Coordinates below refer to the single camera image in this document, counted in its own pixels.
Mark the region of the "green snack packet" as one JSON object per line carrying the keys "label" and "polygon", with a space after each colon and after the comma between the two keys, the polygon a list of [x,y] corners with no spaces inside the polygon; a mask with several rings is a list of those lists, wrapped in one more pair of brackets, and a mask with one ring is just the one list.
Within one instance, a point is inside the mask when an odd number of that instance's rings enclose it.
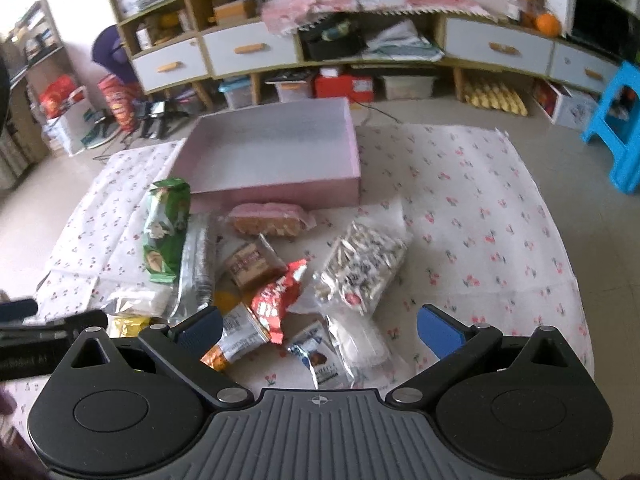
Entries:
{"label": "green snack packet", "polygon": [[142,231],[143,263],[150,281],[171,285],[178,280],[191,207],[191,188],[181,178],[153,183]]}

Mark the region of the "pink brown cake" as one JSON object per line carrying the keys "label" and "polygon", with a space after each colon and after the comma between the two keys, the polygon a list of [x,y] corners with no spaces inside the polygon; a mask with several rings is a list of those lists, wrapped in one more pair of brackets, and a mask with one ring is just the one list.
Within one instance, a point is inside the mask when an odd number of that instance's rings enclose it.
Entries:
{"label": "pink brown cake", "polygon": [[298,237],[316,226],[316,219],[304,208],[282,203],[249,203],[228,213],[228,222],[242,235]]}

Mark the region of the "yellow snack packet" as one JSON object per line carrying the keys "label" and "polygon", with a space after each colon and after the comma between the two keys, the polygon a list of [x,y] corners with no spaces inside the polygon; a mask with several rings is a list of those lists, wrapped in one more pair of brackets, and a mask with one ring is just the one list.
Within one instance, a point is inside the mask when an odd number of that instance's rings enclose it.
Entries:
{"label": "yellow snack packet", "polygon": [[152,318],[148,316],[109,315],[107,317],[107,335],[112,338],[137,337],[147,328]]}

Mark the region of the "white orange wafer packet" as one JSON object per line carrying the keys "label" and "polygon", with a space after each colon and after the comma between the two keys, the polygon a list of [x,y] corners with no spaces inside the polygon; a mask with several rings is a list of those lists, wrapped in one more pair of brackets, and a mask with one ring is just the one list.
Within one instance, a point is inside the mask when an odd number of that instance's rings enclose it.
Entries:
{"label": "white orange wafer packet", "polygon": [[201,357],[201,362],[216,372],[223,372],[269,341],[269,333],[245,304],[238,304],[222,320],[220,339]]}

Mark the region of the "orange gold snack packet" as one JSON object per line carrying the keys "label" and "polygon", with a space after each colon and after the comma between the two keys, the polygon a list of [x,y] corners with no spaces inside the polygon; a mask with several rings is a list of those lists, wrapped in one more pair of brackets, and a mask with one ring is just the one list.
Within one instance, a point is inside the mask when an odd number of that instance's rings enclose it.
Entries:
{"label": "orange gold snack packet", "polygon": [[228,290],[216,290],[213,296],[213,304],[222,316],[231,312],[242,302],[241,297],[236,292]]}

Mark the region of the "red snack packet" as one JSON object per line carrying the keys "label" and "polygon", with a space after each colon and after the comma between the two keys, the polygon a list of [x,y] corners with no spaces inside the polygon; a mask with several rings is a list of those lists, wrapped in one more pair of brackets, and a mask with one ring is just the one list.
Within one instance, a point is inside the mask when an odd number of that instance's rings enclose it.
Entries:
{"label": "red snack packet", "polygon": [[302,281],[308,268],[308,260],[300,259],[288,264],[285,274],[256,292],[250,310],[268,333],[272,344],[282,344],[282,322],[288,308],[296,303],[302,293]]}

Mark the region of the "clear white cracker packet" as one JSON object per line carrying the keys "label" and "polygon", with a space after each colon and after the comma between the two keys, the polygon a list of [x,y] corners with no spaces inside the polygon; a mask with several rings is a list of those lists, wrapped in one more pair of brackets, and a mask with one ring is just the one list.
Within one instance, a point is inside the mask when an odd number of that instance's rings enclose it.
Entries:
{"label": "clear white cracker packet", "polygon": [[370,318],[337,309],[328,313],[326,322],[334,348],[352,370],[376,367],[390,358],[390,349]]}

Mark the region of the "brown small biscuit packet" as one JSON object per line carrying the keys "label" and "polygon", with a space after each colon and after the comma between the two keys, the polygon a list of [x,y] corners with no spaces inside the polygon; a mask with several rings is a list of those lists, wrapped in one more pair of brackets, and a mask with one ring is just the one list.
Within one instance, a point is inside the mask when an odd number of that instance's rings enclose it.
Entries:
{"label": "brown small biscuit packet", "polygon": [[250,292],[280,278],[288,266],[260,234],[224,260],[224,270],[241,292]]}

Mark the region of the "clear bag patterned candies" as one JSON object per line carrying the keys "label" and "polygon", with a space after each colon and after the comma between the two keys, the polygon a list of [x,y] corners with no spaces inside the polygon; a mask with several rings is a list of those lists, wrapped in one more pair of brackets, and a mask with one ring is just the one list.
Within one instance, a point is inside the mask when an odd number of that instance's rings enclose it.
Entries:
{"label": "clear bag patterned candies", "polygon": [[370,318],[404,263],[410,240],[407,231],[354,220],[334,240],[314,274],[314,300],[322,307],[344,306]]}

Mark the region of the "blue white snack packet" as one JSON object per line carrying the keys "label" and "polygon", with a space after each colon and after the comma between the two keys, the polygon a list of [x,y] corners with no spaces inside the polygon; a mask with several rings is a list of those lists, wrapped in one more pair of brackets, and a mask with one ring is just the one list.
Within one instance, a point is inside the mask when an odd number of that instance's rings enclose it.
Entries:
{"label": "blue white snack packet", "polygon": [[286,347],[311,374],[314,388],[320,390],[348,389],[352,375],[332,344],[328,329],[314,321],[296,334]]}

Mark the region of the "white shopping bag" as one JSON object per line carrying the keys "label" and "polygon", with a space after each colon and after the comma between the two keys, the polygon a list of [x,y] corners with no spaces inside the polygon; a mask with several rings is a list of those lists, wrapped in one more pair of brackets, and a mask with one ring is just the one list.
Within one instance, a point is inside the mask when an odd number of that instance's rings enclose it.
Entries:
{"label": "white shopping bag", "polygon": [[83,99],[71,105],[60,117],[48,120],[47,136],[68,156],[73,157],[86,148],[84,139],[94,127],[94,116],[96,109],[88,99]]}

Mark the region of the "pink cardboard box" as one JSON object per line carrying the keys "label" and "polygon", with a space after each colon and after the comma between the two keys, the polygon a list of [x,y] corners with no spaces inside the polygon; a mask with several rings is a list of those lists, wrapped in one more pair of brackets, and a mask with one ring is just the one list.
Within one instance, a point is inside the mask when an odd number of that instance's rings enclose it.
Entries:
{"label": "pink cardboard box", "polygon": [[171,167],[191,210],[245,203],[356,207],[361,169],[349,102],[311,99],[198,118]]}

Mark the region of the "yellow egg tray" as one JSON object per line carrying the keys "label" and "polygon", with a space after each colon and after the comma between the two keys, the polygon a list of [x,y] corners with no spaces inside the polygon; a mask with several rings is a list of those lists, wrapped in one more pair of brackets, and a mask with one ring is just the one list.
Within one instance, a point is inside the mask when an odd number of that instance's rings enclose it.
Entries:
{"label": "yellow egg tray", "polygon": [[528,109],[521,96],[502,81],[468,80],[463,86],[462,98],[466,104],[482,110],[528,116]]}

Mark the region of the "wooden tv cabinet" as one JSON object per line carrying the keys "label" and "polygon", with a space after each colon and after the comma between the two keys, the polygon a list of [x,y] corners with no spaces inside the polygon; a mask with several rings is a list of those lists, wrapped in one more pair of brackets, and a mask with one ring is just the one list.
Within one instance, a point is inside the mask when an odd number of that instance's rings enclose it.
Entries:
{"label": "wooden tv cabinet", "polygon": [[[531,29],[496,23],[464,0],[416,9],[367,8],[363,0],[110,0],[116,30],[145,92],[303,66],[449,66],[512,72],[601,93],[618,63]],[[424,15],[435,54],[374,53],[363,26]]]}

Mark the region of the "pink cloth on cabinet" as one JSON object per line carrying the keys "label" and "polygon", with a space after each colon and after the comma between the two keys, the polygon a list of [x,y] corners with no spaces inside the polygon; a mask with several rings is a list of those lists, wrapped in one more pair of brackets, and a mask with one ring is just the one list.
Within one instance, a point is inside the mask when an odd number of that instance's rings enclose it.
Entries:
{"label": "pink cloth on cabinet", "polygon": [[288,36],[337,13],[381,15],[459,14],[494,20],[495,14],[474,0],[267,0],[260,17],[268,32]]}

